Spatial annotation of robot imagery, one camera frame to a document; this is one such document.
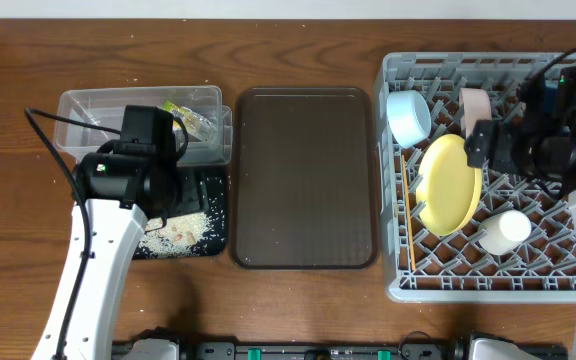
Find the pile of rice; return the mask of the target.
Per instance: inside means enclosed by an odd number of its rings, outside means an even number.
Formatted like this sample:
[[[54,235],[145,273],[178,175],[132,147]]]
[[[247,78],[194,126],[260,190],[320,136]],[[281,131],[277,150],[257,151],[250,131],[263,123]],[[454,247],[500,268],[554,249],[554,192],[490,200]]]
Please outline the pile of rice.
[[[219,178],[208,178],[205,185],[208,210],[169,219],[165,227],[160,219],[150,220],[149,233],[139,241],[135,260],[215,256],[225,249],[226,189]]]

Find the light blue bowl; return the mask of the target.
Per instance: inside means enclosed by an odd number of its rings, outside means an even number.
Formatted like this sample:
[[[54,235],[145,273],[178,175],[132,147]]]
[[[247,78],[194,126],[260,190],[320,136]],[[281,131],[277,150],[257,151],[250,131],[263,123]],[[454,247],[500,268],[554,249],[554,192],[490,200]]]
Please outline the light blue bowl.
[[[391,133],[402,148],[427,139],[431,115],[425,98],[415,90],[391,92],[386,101],[386,117]]]

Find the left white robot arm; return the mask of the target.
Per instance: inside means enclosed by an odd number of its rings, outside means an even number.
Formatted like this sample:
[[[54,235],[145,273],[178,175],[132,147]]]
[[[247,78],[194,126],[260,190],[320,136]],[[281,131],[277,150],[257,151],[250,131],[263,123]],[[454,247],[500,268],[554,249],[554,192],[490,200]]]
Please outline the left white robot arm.
[[[35,118],[25,116],[65,175],[75,201],[67,257],[36,359],[108,359],[127,273],[151,219],[201,213],[200,186],[178,167],[190,143],[183,120],[128,105],[115,139],[69,169]]]

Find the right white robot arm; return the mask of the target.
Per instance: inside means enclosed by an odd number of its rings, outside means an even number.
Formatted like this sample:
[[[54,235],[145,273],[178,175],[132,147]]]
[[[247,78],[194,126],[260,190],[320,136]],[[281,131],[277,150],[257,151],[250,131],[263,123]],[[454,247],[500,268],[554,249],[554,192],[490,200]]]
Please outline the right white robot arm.
[[[516,174],[544,188],[557,182],[557,198],[566,197],[576,232],[576,65],[560,70],[550,86],[552,68],[576,54],[567,50],[537,70],[521,86],[524,103],[518,124],[479,120],[467,136],[464,150],[473,168],[488,165]],[[571,358],[576,359],[576,330]]]

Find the green snack wrapper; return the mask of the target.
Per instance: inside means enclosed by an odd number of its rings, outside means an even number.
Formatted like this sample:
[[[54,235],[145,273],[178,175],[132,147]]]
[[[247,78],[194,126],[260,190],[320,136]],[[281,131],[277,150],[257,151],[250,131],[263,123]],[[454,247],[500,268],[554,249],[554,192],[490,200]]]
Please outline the green snack wrapper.
[[[183,122],[191,141],[206,143],[215,143],[217,141],[218,130],[216,125],[203,115],[188,107],[177,106],[171,101],[166,101],[163,109]]]

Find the clear plastic bin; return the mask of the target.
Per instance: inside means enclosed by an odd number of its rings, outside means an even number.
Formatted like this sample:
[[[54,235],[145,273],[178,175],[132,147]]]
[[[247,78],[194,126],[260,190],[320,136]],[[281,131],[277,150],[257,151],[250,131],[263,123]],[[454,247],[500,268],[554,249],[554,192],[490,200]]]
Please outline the clear plastic bin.
[[[190,140],[180,167],[226,165],[232,158],[232,111],[222,102],[214,85],[158,86],[70,90],[62,94],[58,115],[71,120],[119,130],[128,105],[156,106],[166,101],[185,106],[213,122],[218,130],[215,143]]]

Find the white cup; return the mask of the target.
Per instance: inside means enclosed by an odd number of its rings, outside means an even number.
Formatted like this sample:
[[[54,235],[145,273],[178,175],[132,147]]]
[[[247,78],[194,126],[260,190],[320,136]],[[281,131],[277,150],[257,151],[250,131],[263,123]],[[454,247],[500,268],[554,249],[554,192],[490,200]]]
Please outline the white cup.
[[[518,210],[508,210],[485,219],[479,230],[485,234],[480,246],[492,255],[504,255],[523,243],[532,232],[530,219]]]

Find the white bowl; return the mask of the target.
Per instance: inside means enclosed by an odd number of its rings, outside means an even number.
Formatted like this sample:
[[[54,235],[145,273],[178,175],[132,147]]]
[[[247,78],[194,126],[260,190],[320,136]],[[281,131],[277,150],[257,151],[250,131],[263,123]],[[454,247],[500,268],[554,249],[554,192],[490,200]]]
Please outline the white bowl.
[[[472,134],[477,121],[492,120],[491,102],[485,90],[461,88],[459,106],[463,109],[460,126],[466,138]]]

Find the grey dishwasher rack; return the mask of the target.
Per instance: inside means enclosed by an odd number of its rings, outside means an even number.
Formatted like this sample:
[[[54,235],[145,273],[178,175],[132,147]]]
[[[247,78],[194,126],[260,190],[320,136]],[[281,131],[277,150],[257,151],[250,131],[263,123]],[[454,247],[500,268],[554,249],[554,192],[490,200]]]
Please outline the grey dishwasher rack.
[[[377,74],[374,96],[380,175],[380,227],[385,290],[396,302],[573,303],[576,301],[576,232],[566,197],[557,182],[540,188],[520,175],[484,165],[477,209],[460,230],[436,236],[423,225],[415,190],[426,149],[440,136],[466,137],[460,120],[461,88],[482,89],[492,120],[518,124],[522,84],[558,53],[391,53]],[[576,65],[576,54],[551,70],[556,86],[561,69]],[[386,117],[391,92],[415,90],[428,105],[427,139],[402,148]],[[531,221],[530,236],[498,256],[479,244],[487,218],[518,210]]]

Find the black waste tray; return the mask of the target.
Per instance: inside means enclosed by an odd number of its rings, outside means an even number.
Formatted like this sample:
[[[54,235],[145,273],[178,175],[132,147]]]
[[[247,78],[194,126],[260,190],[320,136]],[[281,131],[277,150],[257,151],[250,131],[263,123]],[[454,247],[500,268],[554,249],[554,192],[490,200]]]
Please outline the black waste tray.
[[[152,218],[135,260],[214,256],[227,244],[227,179],[220,167],[181,168],[183,195],[166,219]]]

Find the brown serving tray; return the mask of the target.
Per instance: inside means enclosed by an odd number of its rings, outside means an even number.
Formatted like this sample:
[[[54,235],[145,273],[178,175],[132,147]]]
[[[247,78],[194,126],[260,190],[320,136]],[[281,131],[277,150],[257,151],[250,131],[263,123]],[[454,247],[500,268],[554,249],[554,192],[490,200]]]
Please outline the brown serving tray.
[[[233,260],[355,270],[377,258],[370,99],[356,87],[256,87],[237,102]]]

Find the yellow plate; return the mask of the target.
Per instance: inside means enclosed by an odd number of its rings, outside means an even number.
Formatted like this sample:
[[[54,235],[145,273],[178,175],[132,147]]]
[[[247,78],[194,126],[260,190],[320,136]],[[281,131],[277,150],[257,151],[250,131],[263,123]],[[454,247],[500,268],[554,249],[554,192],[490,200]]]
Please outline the yellow plate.
[[[415,197],[425,204],[419,217],[436,236],[462,229],[479,204],[482,170],[468,166],[464,145],[465,140],[458,135],[442,135],[426,149],[419,165],[422,180]]]

